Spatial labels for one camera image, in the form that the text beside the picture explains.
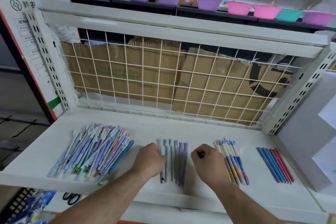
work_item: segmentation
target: fist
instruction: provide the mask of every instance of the fist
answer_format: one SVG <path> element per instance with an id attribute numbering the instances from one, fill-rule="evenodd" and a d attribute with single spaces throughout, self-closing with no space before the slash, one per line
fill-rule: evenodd
<path id="1" fill-rule="evenodd" d="M 155 143 L 142 147 L 131 168 L 145 179 L 150 179 L 162 171 L 166 157 L 160 155 L 160 149 Z"/>
<path id="2" fill-rule="evenodd" d="M 202 144 L 191 153 L 191 159 L 200 179 L 212 190 L 231 183 L 224 156 L 216 149 Z"/>

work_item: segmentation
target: black scissors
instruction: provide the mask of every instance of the black scissors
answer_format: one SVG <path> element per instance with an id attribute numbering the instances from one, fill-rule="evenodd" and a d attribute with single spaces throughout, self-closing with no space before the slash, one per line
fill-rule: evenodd
<path id="1" fill-rule="evenodd" d="M 63 200 L 68 201 L 68 205 L 74 205 L 75 203 L 78 202 L 79 198 L 81 197 L 80 194 L 74 194 L 74 193 L 64 193 L 63 195 Z"/>

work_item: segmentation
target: cardboard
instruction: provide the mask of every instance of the cardboard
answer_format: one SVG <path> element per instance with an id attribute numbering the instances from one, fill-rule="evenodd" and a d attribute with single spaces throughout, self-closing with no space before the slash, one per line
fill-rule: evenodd
<path id="1" fill-rule="evenodd" d="M 189 49 L 190 53 L 197 53 L 197 51 L 197 48 Z M 212 115 L 215 119 L 225 119 L 225 121 L 234 123 L 237 123 L 237 120 L 245 120 L 239 121 L 238 124 L 250 125 L 251 122 L 248 121 L 257 121 L 262 114 L 262 110 L 271 101 L 271 99 L 260 96 L 275 97 L 284 88 L 284 85 L 275 85 L 275 82 L 286 83 L 292 75 L 291 72 L 283 74 L 282 70 L 275 69 L 272 66 L 223 58 L 226 57 L 223 55 L 218 55 L 218 58 L 215 59 L 216 53 L 202 49 L 199 50 L 199 54 L 207 57 L 198 56 L 196 61 L 196 56 L 189 54 L 185 60 L 172 106 L 173 111 L 199 114 L 200 116 Z M 255 80 L 261 80 L 264 73 L 263 81 L 268 82 L 261 82 L 258 85 L 259 82 Z M 196 89 L 190 89 L 188 94 L 189 89 L 184 87 L 189 86 Z"/>
<path id="2" fill-rule="evenodd" d="M 87 92 L 99 93 L 100 89 L 101 94 L 108 96 L 128 98 L 129 93 L 131 99 L 142 100 L 144 95 L 144 101 L 171 103 L 175 82 L 180 78 L 176 69 L 181 70 L 184 61 L 184 55 L 179 54 L 179 42 L 164 40 L 160 52 L 160 39 L 145 38 L 144 47 L 158 49 L 143 49 L 143 64 L 151 68 L 142 67 L 142 38 L 132 39 L 128 44 L 126 47 L 116 44 L 90 47 L 62 42 L 69 71 L 82 73 L 71 73 L 76 90 L 85 92 L 80 87 L 86 87 Z M 82 58 L 76 58 L 75 52 Z"/>

